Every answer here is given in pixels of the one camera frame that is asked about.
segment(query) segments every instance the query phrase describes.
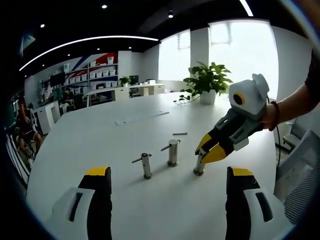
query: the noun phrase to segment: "led light strip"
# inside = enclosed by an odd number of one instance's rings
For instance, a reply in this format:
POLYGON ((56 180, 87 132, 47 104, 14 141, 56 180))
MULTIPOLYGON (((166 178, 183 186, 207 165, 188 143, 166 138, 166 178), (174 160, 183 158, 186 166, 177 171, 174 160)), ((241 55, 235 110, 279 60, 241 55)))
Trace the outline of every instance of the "led light strip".
POLYGON ((142 39, 142 40, 150 40, 150 41, 159 41, 159 39, 156 38, 150 38, 150 37, 144 37, 144 36, 124 36, 124 35, 114 35, 114 36, 95 36, 95 37, 88 37, 88 38, 84 38, 84 39, 80 39, 80 40, 75 40, 75 41, 71 41, 71 42, 67 42, 65 44, 56 46, 54 48, 51 48, 48 51, 45 51, 43 53, 41 53, 40 55, 36 56, 35 58, 33 58, 32 60, 28 61, 25 65, 23 65, 20 69, 19 72, 24 69, 26 66, 28 66, 30 63, 32 63, 34 60, 42 57, 43 55, 50 53, 56 49, 62 48, 64 46, 70 45, 70 44, 75 44, 75 43, 79 43, 79 42, 83 42, 83 41, 88 41, 88 40, 95 40, 95 39, 118 39, 118 38, 122 38, 122 39, 142 39))
POLYGON ((242 6, 244 7, 246 13, 248 14, 249 17, 253 17, 253 13, 248 5, 248 3, 246 2, 246 0, 239 0, 240 3, 242 4, 242 6))

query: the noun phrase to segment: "small plant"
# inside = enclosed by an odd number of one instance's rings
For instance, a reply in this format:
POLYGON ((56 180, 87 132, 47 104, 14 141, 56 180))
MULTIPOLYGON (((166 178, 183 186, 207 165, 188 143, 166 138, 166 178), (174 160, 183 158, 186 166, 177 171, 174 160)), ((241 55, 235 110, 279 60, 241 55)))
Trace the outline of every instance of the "small plant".
POLYGON ((131 78, 128 76, 123 76, 120 79, 121 86, 123 87, 125 84, 131 83, 131 78))
POLYGON ((178 101, 187 100, 188 102, 184 103, 192 102, 199 98, 203 92, 209 93, 210 90, 215 90, 220 96, 227 92, 229 87, 227 83, 233 83, 230 79, 225 78, 227 76, 226 73, 231 73, 225 68, 225 65, 216 65, 212 62, 208 67, 203 62, 198 61, 198 63, 199 66, 189 67, 191 77, 183 79, 187 83, 188 89, 182 89, 180 92, 187 92, 189 94, 180 95, 178 101))

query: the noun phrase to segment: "office desk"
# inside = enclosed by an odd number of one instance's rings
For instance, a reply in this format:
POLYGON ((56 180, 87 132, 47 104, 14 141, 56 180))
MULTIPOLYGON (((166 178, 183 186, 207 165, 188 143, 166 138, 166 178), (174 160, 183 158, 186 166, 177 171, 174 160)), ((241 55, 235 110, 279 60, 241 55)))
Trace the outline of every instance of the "office desk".
POLYGON ((111 98, 113 101, 121 101, 129 98, 129 89, 133 89, 133 88, 139 88, 142 96, 163 94, 165 92, 165 85, 158 84, 158 83, 122 86, 122 87, 107 87, 107 88, 97 89, 97 90, 88 92, 86 94, 87 96, 86 106, 89 107, 91 105, 90 95, 111 92, 111 98))
POLYGON ((196 176, 195 149, 230 108, 217 96, 215 105, 199 100, 177 106, 179 92, 136 97, 83 108, 62 115, 45 139, 29 177, 27 203, 42 223, 54 203, 77 187, 92 167, 110 166, 111 232, 114 239, 224 239, 227 167, 248 168, 261 187, 274 191, 276 149, 273 133, 256 132, 249 144, 226 159, 207 164, 196 176), (117 120, 148 112, 168 114, 123 125, 117 120), (173 133, 187 135, 173 136, 173 133), (168 167, 170 139, 180 139, 176 167, 168 167), (150 153, 152 178, 143 178, 141 162, 150 153))
POLYGON ((37 109, 33 110, 33 112, 39 119, 40 127, 44 135, 51 131, 52 127, 61 116, 58 101, 38 107, 37 109))

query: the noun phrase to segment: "black ceiling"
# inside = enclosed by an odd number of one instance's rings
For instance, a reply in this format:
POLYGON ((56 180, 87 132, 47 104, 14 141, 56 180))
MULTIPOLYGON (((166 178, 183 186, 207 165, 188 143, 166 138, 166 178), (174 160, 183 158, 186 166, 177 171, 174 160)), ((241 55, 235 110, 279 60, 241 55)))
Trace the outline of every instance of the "black ceiling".
MULTIPOLYGON (((277 0, 247 0, 247 3, 255 18, 270 20, 274 26, 303 35, 277 0)), ((22 9, 19 25, 23 33, 31 34, 35 41, 19 57, 18 68, 51 48, 79 39, 131 35, 161 40, 210 22, 248 18, 239 0, 42 0, 26 1, 19 7, 22 9), (170 9, 176 12, 172 19, 168 18, 170 9), (148 30, 143 31, 141 26, 146 23, 148 30)), ((155 41, 125 38, 83 41, 40 57, 24 68, 19 77, 39 72, 44 68, 42 64, 47 68, 70 58, 128 50, 129 47, 133 52, 144 52, 156 44, 155 41)))

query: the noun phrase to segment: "white plant pot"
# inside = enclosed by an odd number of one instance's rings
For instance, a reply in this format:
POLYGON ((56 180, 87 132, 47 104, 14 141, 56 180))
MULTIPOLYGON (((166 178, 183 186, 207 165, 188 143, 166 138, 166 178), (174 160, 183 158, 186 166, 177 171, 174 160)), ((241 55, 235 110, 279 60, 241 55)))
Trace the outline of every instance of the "white plant pot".
POLYGON ((200 103, 207 104, 207 105, 214 105, 216 100, 216 91, 210 90, 210 92, 203 91, 200 95, 200 103))

